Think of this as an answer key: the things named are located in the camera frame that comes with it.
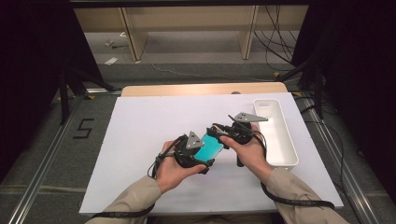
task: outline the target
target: white table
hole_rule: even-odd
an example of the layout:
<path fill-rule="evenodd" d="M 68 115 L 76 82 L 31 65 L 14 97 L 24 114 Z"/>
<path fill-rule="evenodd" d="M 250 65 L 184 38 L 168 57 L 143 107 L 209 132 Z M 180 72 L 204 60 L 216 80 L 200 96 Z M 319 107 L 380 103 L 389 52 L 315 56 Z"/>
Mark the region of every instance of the white table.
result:
<path fill-rule="evenodd" d="M 195 131 L 203 136 L 213 122 L 231 125 L 228 115 L 253 113 L 256 99 L 277 99 L 282 106 L 299 164 L 291 172 L 322 200 L 343 206 L 290 93 L 120 97 L 80 213 L 101 212 L 131 183 L 147 173 L 163 142 Z M 259 180 L 236 166 L 232 149 L 223 149 L 207 175 L 187 178 L 156 202 L 152 215 L 225 214 L 276 210 Z"/>

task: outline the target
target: black curtain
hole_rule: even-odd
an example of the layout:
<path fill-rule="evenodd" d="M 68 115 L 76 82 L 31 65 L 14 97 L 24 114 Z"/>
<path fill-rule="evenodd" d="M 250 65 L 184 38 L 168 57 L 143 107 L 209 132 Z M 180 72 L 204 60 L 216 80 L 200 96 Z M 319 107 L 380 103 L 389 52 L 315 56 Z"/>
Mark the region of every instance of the black curtain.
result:
<path fill-rule="evenodd" d="M 49 111 L 61 72 L 73 66 L 103 79 L 71 7 L 1 1 L 0 27 L 2 181 Z"/>

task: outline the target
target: floor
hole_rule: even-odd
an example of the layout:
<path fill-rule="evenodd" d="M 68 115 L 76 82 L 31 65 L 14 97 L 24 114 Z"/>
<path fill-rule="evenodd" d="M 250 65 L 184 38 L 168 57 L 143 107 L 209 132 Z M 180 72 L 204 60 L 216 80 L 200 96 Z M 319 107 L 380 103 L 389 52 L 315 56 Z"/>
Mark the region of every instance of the floor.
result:
<path fill-rule="evenodd" d="M 257 33 L 264 44 L 268 44 L 268 41 L 263 35 L 271 34 L 272 32 Z M 294 37 L 298 36 L 298 32 L 281 34 L 287 45 L 293 47 Z M 265 81 L 273 80 L 276 74 L 283 74 L 286 72 L 283 70 L 292 68 L 275 54 L 266 53 L 265 47 L 256 36 L 253 37 L 249 59 L 242 60 L 235 32 L 150 33 L 142 59 L 135 62 L 129 49 L 124 47 L 128 45 L 126 38 L 120 35 L 86 34 L 105 81 L 120 87 L 130 83 L 167 83 L 166 80 L 169 79 L 178 83 L 237 82 L 242 81 L 241 79 Z M 275 36 L 274 40 L 279 41 L 278 36 Z M 287 55 L 291 57 L 289 52 L 279 45 L 271 44 L 270 47 L 284 58 L 287 58 Z M 104 63 L 112 57 L 118 60 L 112 65 L 105 65 Z M 128 69 L 135 69 L 134 71 L 141 74 L 133 73 L 138 75 L 129 76 L 120 73 L 129 71 Z M 241 73 L 248 73 L 248 76 L 239 77 Z M 211 76 L 218 76 L 219 79 L 211 79 Z M 285 82 L 289 91 L 297 89 L 297 81 L 298 76 Z M 87 86 L 97 88 L 91 83 L 87 83 Z M 22 195 L 26 190 L 34 188 L 34 179 L 41 181 L 36 186 L 36 195 L 33 200 L 24 200 L 29 203 L 23 207 L 20 221 L 12 223 L 83 223 L 89 219 L 80 215 L 78 209 L 118 95 L 92 93 L 91 98 L 73 98 L 73 93 L 69 93 L 72 119 L 69 120 L 67 128 L 60 128 L 61 106 L 58 97 L 54 96 L 51 109 L 31 147 L 21 154 L 0 185 L 0 223 L 8 223 L 15 214 L 14 209 L 21 211 L 18 206 L 23 206 Z M 296 104 L 304 110 L 312 101 L 310 98 L 296 97 Z M 308 110 L 302 116 L 307 121 L 306 126 L 335 185 L 340 185 L 340 172 L 339 165 L 334 162 L 332 147 L 344 151 L 345 187 L 340 188 L 339 193 L 345 207 L 337 212 L 350 223 L 396 223 L 395 204 L 377 181 L 364 157 L 359 154 L 350 132 L 337 116 L 336 108 L 332 106 L 331 98 L 323 98 L 322 108 L 327 131 L 322 129 L 322 125 L 309 122 L 316 120 L 314 111 Z M 78 137 L 85 134 L 80 129 L 83 120 L 93 131 L 89 138 L 81 140 Z M 326 134 L 332 137 L 332 143 L 323 140 Z M 53 139 L 58 139 L 61 144 L 55 146 Z M 41 172 L 42 176 L 37 176 L 36 174 L 40 173 L 37 170 L 42 167 L 40 163 L 46 158 L 49 169 Z M 349 189 L 348 186 L 358 186 L 359 192 Z M 363 211 L 356 205 L 359 200 L 354 201 L 354 196 L 359 193 L 368 202 L 363 206 L 363 209 L 366 209 Z"/>

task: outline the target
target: white plastic container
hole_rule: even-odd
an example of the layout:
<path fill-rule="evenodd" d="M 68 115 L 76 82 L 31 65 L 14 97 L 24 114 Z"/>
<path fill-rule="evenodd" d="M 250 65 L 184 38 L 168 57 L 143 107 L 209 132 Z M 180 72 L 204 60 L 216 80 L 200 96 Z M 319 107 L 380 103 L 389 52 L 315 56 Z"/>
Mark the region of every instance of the white plastic container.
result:
<path fill-rule="evenodd" d="M 256 100 L 254 110 L 257 116 L 268 118 L 268 121 L 258 122 L 267 144 L 268 163 L 273 167 L 292 169 L 299 160 L 280 102 L 275 99 Z"/>

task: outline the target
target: sleeve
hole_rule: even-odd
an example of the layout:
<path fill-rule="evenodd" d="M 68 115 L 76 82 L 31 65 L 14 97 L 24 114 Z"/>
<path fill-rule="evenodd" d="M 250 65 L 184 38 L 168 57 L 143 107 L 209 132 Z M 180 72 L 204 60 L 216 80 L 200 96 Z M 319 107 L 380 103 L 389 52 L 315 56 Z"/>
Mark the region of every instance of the sleeve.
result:
<path fill-rule="evenodd" d="M 134 182 L 107 208 L 104 212 L 139 212 L 152 206 L 160 197 L 161 190 L 155 179 L 148 176 L 142 177 Z M 87 224 L 141 224 L 146 219 L 137 218 L 107 218 L 96 217 L 87 222 Z"/>
<path fill-rule="evenodd" d="M 269 192 L 280 198 L 320 200 L 304 181 L 283 168 L 272 171 L 266 187 Z M 283 203 L 276 203 L 276 207 L 287 223 L 347 223 L 329 207 L 302 207 Z"/>

